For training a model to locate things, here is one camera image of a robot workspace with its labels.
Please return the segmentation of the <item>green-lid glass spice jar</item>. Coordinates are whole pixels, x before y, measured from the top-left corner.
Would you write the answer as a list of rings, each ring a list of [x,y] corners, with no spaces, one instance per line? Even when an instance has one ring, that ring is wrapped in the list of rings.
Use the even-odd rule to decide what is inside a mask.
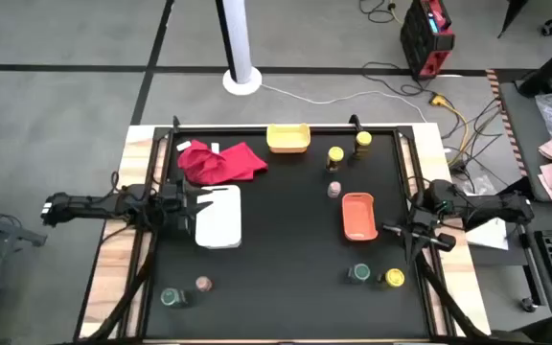
[[[189,297],[184,289],[166,287],[160,294],[161,303],[168,308],[185,308],[189,305]]]
[[[367,264],[354,264],[347,270],[347,281],[352,284],[363,284],[371,276],[371,269]]]

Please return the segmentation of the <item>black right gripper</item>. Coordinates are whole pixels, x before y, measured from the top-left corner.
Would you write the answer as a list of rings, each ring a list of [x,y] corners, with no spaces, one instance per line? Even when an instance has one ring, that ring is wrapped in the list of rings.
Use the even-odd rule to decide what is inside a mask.
[[[426,242],[435,244],[439,250],[450,252],[456,245],[456,239],[449,234],[435,234],[435,228],[439,220],[433,214],[424,210],[415,210],[412,213],[412,230],[384,223],[383,230],[390,231],[398,236],[410,236],[403,238],[405,262],[413,265],[415,258],[426,246]]]

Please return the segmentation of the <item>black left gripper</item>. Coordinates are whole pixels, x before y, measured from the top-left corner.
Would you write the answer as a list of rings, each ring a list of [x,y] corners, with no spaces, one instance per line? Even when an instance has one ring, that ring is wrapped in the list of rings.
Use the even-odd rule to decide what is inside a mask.
[[[189,200],[211,194],[212,190],[195,188],[187,180],[177,180],[161,187],[163,226],[173,235],[191,235],[191,218],[210,207],[213,201],[203,201],[189,205]]]

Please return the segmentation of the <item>red black equipment case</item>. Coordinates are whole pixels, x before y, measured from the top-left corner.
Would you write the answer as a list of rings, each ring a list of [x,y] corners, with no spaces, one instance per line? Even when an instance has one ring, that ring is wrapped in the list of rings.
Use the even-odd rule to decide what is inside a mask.
[[[443,0],[412,0],[400,33],[415,81],[434,79],[454,48],[455,34]]]

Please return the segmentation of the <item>grey side desk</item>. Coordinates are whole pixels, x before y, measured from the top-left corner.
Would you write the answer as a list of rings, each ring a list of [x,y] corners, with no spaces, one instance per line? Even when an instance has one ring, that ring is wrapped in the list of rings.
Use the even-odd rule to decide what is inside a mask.
[[[552,137],[536,101],[520,95],[513,83],[500,84],[498,93],[505,112],[502,121],[521,172],[521,179],[509,188],[523,192],[532,200],[552,202],[538,178],[541,166],[552,163],[552,159],[540,154],[539,146]]]

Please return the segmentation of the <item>red cloth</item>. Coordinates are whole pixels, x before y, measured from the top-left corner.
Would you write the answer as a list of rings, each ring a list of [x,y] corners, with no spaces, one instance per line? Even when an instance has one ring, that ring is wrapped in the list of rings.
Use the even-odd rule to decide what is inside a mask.
[[[216,153],[206,144],[192,140],[179,154],[177,167],[192,183],[218,185],[252,180],[255,173],[266,171],[268,165],[245,142]]]

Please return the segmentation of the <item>black desk leg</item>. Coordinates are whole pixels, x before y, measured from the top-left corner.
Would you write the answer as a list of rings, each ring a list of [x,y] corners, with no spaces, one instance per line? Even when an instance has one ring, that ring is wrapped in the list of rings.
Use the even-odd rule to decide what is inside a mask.
[[[540,93],[547,93],[551,90],[552,81],[552,58],[544,63],[538,70],[534,71],[523,83],[517,87],[520,95],[527,98],[535,97]]]

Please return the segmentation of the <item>black aluminium table frame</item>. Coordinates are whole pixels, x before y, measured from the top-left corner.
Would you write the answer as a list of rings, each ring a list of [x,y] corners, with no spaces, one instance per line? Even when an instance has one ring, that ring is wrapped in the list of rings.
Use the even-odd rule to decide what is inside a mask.
[[[421,174],[426,180],[451,180],[449,165],[444,153],[435,123],[395,123],[395,127],[409,129],[408,138],[402,138],[405,176],[414,175],[412,161],[417,158]],[[241,125],[241,129],[257,129],[265,137],[271,131],[276,132],[276,142],[295,144],[306,140],[310,144],[318,142],[321,129],[335,129],[337,124],[279,124],[279,125]],[[142,182],[149,168],[152,136],[155,126],[130,126],[126,134],[119,175],[121,185]],[[458,227],[461,222],[450,219],[437,229],[456,238],[457,244],[449,253],[441,254],[437,259],[428,258],[431,264],[441,264],[448,292],[471,320],[475,327],[489,334],[490,325],[477,281],[469,242],[465,233]],[[94,271],[87,285],[87,296],[80,311],[74,338],[83,339],[98,330],[107,315],[115,307],[125,289],[125,284],[137,271],[133,261],[143,261],[148,252],[150,235],[141,235],[127,229],[109,242],[99,245],[94,261]]]

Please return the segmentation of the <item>black caster leg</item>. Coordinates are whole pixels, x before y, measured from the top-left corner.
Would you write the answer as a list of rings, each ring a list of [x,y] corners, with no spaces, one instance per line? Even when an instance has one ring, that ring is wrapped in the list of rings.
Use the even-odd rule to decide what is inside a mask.
[[[510,25],[515,21],[517,16],[520,14],[524,6],[529,2],[529,0],[507,0],[508,8],[505,13],[505,17],[502,23],[502,28],[500,33],[497,35],[497,38],[502,38],[506,33]],[[552,19],[548,19],[540,26],[540,33],[543,36],[552,35]]]

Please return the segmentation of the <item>white paper sheet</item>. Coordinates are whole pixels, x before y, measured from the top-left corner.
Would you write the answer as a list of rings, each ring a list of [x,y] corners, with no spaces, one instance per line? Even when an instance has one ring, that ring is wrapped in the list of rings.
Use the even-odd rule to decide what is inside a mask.
[[[506,222],[500,218],[493,218],[468,231],[466,233],[466,239],[468,243],[474,245],[500,250],[509,249]]]

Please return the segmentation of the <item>yellow-lid dark spice jar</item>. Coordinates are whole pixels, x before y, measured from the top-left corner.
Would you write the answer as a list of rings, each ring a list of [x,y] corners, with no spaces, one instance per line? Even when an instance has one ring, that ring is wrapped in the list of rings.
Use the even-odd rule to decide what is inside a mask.
[[[405,283],[405,275],[398,268],[390,268],[377,278],[381,288],[400,288]]]
[[[364,157],[369,152],[372,141],[373,137],[368,131],[359,131],[356,134],[353,157],[356,159]]]
[[[344,150],[341,147],[334,146],[328,150],[326,171],[328,173],[335,173],[338,171],[341,162],[344,159]]]

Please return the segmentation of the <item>dark grey desk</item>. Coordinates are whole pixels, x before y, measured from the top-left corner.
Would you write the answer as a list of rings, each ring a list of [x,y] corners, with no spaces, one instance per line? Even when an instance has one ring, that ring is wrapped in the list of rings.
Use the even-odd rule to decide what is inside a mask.
[[[552,312],[552,280],[535,239],[536,232],[552,230],[552,203],[534,202],[532,209],[532,221],[517,229],[526,259],[523,268],[530,289],[530,295],[524,300],[536,306],[546,306]]]

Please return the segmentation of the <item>white plastic bin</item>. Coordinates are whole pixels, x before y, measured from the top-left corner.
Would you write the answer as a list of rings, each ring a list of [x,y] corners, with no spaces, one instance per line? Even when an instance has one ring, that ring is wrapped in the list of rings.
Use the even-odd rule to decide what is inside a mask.
[[[197,203],[210,205],[196,214],[195,243],[208,249],[238,247],[242,243],[242,198],[236,185],[202,187],[209,194]]]

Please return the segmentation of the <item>white tower fan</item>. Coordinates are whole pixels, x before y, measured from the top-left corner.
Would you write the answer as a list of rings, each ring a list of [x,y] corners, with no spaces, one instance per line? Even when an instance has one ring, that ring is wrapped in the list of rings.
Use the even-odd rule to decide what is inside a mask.
[[[223,87],[236,96],[253,94],[262,85],[263,76],[251,60],[245,0],[215,1],[227,60]]]

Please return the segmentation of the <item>yellow plastic bin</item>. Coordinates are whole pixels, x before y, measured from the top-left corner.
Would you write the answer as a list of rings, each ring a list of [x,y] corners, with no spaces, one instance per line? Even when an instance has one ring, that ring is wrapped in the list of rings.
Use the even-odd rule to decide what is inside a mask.
[[[303,153],[310,145],[311,129],[307,124],[271,124],[266,130],[266,142],[272,153]]]

